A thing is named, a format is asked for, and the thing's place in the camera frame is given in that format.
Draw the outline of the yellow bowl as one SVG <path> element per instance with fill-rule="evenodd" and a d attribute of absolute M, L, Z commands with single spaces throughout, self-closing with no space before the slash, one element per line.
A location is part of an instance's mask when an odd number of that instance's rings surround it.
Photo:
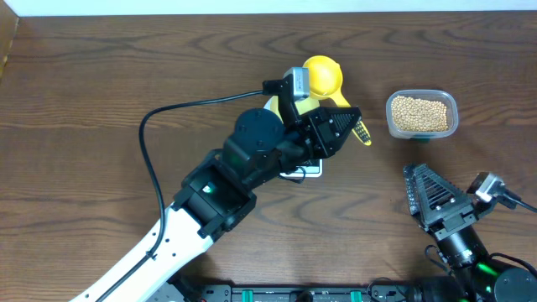
<path fill-rule="evenodd" d="M 311 110 L 316 109 L 320 106 L 320 102 L 314 98 L 308 97 L 304 99 L 303 101 L 296 102 L 295 106 L 298 110 L 298 113 L 300 115 L 307 113 Z M 263 107 L 264 109 L 270 110 L 271 112 L 275 113 L 279 119 L 282 119 L 282 117 L 279 114 L 279 99 L 277 96 L 272 96 L 267 103 Z"/>

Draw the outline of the yellow measuring scoop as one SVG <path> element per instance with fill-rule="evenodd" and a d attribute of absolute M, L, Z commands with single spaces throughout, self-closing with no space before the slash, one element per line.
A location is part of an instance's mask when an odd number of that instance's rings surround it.
<path fill-rule="evenodd" d="M 303 67 L 309 72 L 310 98 L 331 99 L 337 107 L 351 107 L 341 92 L 343 74 L 337 62 L 328 56 L 315 55 L 306 60 Z"/>

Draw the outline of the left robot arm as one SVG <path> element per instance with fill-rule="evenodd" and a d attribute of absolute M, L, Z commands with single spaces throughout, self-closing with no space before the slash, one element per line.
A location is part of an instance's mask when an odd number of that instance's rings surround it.
<path fill-rule="evenodd" d="M 356 107 L 318 107 L 284 125 L 267 109 L 245 111 L 223 147 L 185 177 L 165 222 L 156 223 L 76 300 L 148 300 L 255 207 L 255 188 L 310 159 L 331 157 L 360 117 Z"/>

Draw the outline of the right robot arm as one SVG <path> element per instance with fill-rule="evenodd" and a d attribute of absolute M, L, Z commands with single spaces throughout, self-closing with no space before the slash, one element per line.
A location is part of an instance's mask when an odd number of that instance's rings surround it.
<path fill-rule="evenodd" d="M 481 172 L 461 190 L 426 164 L 404 167 L 410 215 L 434 239 L 444 275 L 421 279 L 409 286 L 409 301 L 534 301 L 536 270 L 504 253 L 490 253 L 474 224 L 496 205 L 535 211 L 509 190 L 503 179 Z"/>

